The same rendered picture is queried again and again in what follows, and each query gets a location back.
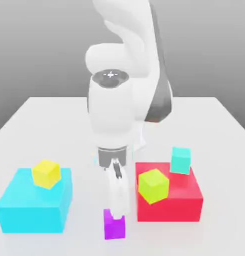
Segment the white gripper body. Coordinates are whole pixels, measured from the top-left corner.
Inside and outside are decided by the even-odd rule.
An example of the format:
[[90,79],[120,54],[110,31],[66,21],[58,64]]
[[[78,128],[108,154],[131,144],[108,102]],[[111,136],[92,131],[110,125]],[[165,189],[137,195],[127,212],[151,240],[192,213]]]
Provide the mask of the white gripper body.
[[107,170],[109,181],[109,200],[110,211],[112,215],[127,215],[130,211],[130,190],[126,172],[123,168],[120,169],[121,177],[116,177],[116,172],[113,168]]

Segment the small purple cube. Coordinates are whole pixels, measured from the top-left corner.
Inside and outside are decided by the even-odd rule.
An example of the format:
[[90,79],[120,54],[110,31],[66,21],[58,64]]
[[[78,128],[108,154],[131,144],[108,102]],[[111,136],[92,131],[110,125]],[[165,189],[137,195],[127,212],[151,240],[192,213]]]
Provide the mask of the small purple cube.
[[123,215],[120,219],[114,219],[110,209],[103,210],[104,239],[124,239],[126,237],[126,222]]

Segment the small lime green cube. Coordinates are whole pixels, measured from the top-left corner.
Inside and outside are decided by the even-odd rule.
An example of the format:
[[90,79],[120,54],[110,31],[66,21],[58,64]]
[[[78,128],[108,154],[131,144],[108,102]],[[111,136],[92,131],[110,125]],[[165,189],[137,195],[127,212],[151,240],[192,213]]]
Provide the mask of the small lime green cube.
[[169,185],[170,180],[157,168],[138,175],[138,192],[149,205],[166,199]]

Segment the small teal cube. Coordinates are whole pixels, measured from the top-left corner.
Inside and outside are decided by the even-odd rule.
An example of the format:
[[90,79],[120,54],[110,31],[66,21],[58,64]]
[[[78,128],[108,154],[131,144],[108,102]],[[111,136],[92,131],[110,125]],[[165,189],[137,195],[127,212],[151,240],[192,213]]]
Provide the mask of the small teal cube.
[[170,172],[175,174],[190,174],[191,149],[173,147],[170,162]]

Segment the small yellow cube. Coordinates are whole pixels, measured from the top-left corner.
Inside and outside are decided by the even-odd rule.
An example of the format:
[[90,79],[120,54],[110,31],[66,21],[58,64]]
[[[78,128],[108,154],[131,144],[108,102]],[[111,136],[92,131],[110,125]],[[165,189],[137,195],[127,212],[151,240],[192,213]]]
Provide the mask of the small yellow cube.
[[31,169],[33,182],[36,186],[51,189],[61,180],[60,165],[51,160],[42,160]]

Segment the large red box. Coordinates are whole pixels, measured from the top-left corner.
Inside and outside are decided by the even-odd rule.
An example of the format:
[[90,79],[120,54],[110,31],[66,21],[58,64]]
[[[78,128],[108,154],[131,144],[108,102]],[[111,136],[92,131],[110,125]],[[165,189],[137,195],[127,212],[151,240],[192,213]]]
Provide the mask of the large red box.
[[[169,179],[168,197],[148,204],[138,192],[139,175],[159,169]],[[192,169],[189,174],[170,172],[169,162],[137,162],[135,164],[136,216],[138,222],[198,222],[203,195]]]

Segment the large cyan box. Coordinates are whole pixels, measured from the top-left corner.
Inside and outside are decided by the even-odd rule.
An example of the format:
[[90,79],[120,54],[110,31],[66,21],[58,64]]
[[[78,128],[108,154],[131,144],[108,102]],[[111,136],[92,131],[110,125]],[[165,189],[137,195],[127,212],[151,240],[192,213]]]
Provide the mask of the large cyan box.
[[3,233],[62,233],[72,202],[70,168],[51,189],[34,184],[32,170],[19,168],[0,198]]

